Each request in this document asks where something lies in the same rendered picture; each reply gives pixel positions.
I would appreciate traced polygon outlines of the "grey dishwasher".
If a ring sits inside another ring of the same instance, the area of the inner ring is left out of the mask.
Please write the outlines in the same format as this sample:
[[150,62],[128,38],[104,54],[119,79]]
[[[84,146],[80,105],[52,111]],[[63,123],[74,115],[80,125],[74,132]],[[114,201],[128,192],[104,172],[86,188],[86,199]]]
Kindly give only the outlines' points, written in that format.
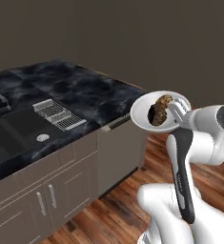
[[99,194],[108,193],[143,166],[148,134],[130,119],[109,131],[97,132]]

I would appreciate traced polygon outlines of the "brown bread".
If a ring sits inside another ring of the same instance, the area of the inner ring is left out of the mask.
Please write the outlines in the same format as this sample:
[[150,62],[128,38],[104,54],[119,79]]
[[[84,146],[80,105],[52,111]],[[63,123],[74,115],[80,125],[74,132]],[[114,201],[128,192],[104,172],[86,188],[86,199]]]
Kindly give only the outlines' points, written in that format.
[[173,98],[170,95],[165,94],[160,96],[156,102],[151,105],[148,111],[148,120],[153,126],[160,126],[166,121],[166,109],[172,100]]

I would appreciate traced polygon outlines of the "silver sink drain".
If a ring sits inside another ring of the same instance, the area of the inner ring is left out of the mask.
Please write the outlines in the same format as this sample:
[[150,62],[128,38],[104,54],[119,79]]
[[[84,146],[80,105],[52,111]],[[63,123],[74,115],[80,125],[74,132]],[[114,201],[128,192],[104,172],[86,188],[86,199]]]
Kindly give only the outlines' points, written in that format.
[[36,140],[38,142],[44,142],[46,140],[50,139],[50,136],[48,134],[40,134],[36,137]]

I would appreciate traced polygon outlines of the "grey cupboard door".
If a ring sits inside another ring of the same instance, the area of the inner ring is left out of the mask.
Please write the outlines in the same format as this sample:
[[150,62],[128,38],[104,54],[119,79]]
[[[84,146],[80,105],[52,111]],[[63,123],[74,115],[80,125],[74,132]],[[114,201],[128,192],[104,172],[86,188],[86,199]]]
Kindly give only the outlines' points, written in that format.
[[[47,215],[36,193],[42,194]],[[52,233],[44,189],[39,186],[0,210],[0,244],[38,244]]]
[[[54,187],[56,208],[52,206],[49,184]],[[65,166],[44,183],[44,191],[51,224],[57,230],[99,195],[97,153]]]

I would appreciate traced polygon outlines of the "black sink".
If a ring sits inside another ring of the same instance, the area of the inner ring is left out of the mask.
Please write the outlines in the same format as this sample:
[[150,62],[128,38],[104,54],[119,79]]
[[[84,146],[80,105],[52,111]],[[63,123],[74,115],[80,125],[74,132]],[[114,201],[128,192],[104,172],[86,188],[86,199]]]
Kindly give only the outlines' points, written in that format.
[[[38,142],[36,137],[40,134],[48,134],[50,139]],[[68,132],[58,129],[33,108],[4,114],[0,117],[0,164],[67,134]]]

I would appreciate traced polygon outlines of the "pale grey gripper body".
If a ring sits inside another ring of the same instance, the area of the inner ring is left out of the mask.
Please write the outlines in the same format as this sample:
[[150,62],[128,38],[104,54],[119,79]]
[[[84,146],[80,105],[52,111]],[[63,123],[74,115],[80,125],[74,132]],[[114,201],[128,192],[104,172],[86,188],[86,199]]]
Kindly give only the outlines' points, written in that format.
[[183,98],[176,98],[168,104],[168,109],[172,113],[175,121],[182,125],[185,122],[185,115],[192,109]]

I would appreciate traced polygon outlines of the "white bowl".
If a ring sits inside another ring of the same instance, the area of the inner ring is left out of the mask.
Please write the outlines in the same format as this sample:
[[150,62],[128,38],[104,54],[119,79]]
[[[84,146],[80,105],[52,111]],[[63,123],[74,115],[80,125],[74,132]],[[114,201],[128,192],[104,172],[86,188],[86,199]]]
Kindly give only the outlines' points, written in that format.
[[140,129],[143,129],[147,132],[171,132],[178,128],[179,124],[169,109],[166,109],[166,121],[160,126],[153,126],[149,122],[148,112],[151,105],[153,105],[159,97],[166,94],[170,95],[173,99],[180,98],[188,111],[192,109],[190,101],[180,93],[174,91],[153,91],[142,95],[133,102],[130,110],[130,117],[132,122]]

